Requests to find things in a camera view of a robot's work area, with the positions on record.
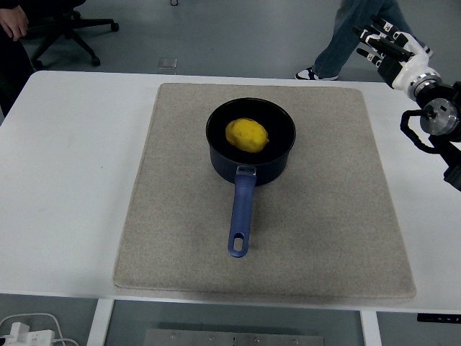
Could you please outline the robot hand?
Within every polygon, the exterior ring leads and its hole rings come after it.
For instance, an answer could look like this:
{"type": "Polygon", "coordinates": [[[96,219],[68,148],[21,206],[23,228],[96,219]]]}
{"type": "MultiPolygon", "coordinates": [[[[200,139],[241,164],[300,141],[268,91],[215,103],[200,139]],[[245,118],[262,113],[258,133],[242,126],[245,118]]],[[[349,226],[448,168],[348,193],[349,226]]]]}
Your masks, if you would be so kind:
{"type": "Polygon", "coordinates": [[[389,87],[409,92],[418,81],[440,78],[429,66],[426,49],[413,35],[380,17],[373,16],[372,21],[372,25],[353,28],[359,41],[370,48],[357,48],[357,53],[377,67],[389,87]]]}

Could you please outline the person's hand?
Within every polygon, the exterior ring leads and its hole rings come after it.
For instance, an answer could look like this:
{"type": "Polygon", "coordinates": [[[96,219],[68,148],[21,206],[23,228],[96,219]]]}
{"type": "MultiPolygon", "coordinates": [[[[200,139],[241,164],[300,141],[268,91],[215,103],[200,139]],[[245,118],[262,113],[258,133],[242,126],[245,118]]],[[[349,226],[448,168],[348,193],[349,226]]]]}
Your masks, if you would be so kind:
{"type": "Polygon", "coordinates": [[[28,24],[28,18],[21,6],[1,9],[1,27],[13,41],[18,41],[27,34],[28,24]]]}

